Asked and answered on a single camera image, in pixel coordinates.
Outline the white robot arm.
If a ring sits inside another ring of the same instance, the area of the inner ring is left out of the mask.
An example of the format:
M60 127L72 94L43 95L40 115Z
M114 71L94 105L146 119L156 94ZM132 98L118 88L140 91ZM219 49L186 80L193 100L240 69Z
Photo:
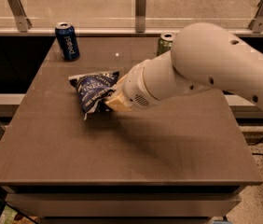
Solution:
M149 108L175 96L219 89L263 111L263 53L211 24L182 29L169 51L136 64L105 103L116 111Z

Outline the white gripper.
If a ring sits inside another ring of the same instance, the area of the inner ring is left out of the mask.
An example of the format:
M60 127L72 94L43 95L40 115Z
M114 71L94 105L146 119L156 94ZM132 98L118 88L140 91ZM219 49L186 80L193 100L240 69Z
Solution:
M114 86L115 92L105 100L105 104L114 111L127 112L132 106L148 109L160 104L148 91L144 81L145 65L148 60L136 64L127 75L124 75Z

